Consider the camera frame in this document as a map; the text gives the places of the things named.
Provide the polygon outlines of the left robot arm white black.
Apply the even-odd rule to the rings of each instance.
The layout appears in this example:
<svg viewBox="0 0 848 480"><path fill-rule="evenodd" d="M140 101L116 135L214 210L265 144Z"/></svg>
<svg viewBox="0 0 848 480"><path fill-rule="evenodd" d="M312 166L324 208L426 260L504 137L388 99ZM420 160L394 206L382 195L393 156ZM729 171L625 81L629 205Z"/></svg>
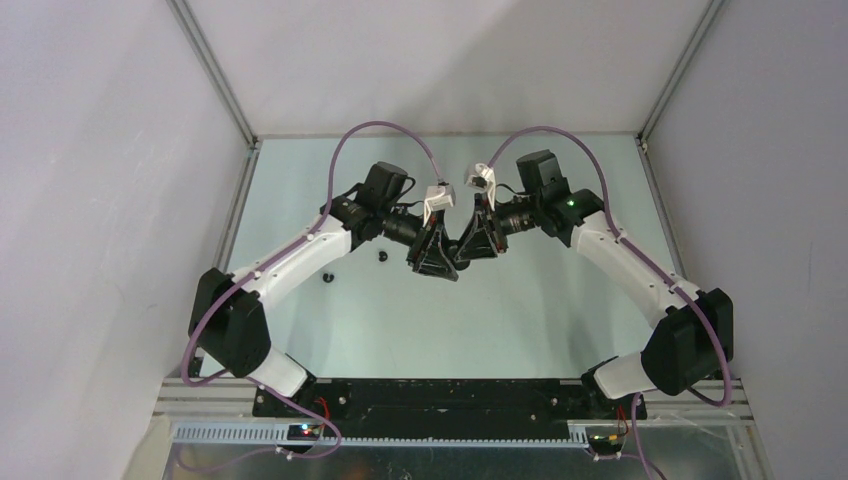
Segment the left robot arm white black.
<svg viewBox="0 0 848 480"><path fill-rule="evenodd" d="M402 198L414 183L405 170L378 162L364 181L329 200L292 241L232 272L205 272L195 295L187 351L201 348L223 372L275 391L278 404L292 416L311 412L313 377L273 346L266 315L326 265L378 236L410 246L413 258L421 259L424 238L441 224L455 194L440 181L427 188L423 215L412 215Z"/></svg>

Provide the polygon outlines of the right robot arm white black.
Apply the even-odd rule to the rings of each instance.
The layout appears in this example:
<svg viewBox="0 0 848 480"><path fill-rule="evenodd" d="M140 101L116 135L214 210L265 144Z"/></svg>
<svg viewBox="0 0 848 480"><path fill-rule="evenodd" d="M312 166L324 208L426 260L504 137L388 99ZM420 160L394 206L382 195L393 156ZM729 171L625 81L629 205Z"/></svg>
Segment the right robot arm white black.
<svg viewBox="0 0 848 480"><path fill-rule="evenodd" d="M630 298L652 334L641 351L584 375L581 402L588 414L606 418L631 394L658 390L675 396L715 372L729 374L733 303L724 291L705 291L652 260L615 226L598 195L570 188L551 151L527 154L516 166L523 189L509 202L497 201L491 166L469 168L474 211L453 260L495 258L506 252L508 236L539 228L593 263Z"/></svg>

